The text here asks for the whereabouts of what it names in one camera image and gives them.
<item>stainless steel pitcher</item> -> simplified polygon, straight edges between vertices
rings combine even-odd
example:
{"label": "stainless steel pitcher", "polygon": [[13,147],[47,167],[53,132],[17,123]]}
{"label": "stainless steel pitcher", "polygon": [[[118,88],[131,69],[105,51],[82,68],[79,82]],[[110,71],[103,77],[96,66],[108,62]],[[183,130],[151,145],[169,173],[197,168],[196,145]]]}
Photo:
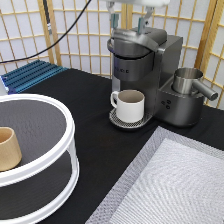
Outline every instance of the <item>stainless steel pitcher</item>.
{"label": "stainless steel pitcher", "polygon": [[179,68],[174,73],[173,89],[180,94],[191,95],[195,90],[209,100],[218,98],[218,93],[201,82],[203,73],[196,68]]}

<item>white cup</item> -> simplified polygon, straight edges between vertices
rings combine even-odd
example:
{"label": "white cup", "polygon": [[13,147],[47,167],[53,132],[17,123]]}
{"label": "white cup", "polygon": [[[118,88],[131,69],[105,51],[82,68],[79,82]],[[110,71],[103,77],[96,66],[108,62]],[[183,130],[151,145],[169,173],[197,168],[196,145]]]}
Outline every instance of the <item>white cup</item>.
{"label": "white cup", "polygon": [[[114,95],[117,95],[117,104],[114,102]],[[135,123],[144,116],[145,96],[137,90],[114,91],[110,101],[116,108],[117,117],[125,123]]]}

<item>blue rubber mat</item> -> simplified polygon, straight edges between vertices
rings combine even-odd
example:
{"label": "blue rubber mat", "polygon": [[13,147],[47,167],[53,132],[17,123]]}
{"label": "blue rubber mat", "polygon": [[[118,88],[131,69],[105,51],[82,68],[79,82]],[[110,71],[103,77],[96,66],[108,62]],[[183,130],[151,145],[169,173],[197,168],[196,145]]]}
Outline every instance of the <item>blue rubber mat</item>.
{"label": "blue rubber mat", "polygon": [[11,92],[21,93],[65,70],[67,70],[67,68],[36,60],[3,75],[2,79]]}

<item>gray mat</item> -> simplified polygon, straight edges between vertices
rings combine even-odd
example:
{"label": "gray mat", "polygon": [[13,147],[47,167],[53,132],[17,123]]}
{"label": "gray mat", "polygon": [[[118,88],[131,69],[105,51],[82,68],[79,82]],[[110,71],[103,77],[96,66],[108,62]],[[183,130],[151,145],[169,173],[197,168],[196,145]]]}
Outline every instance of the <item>gray mat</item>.
{"label": "gray mat", "polygon": [[165,139],[111,224],[224,222],[224,160]]}
{"label": "gray mat", "polygon": [[224,160],[224,152],[159,127],[86,222],[87,224],[109,223],[112,215],[165,138]]}
{"label": "gray mat", "polygon": [[19,166],[51,150],[66,130],[63,113],[55,106],[34,100],[0,103],[0,127],[14,129],[22,151]]}

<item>black table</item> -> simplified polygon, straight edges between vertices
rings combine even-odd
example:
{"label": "black table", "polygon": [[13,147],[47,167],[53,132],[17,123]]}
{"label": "black table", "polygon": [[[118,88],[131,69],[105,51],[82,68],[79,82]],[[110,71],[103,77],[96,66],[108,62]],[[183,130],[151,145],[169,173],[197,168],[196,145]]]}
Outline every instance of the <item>black table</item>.
{"label": "black table", "polygon": [[71,69],[26,91],[64,103],[76,125],[78,184],[67,202],[41,223],[85,223],[158,126],[224,150],[224,111],[205,106],[192,128],[152,119],[136,132],[116,129],[109,121],[111,86],[109,79]]}

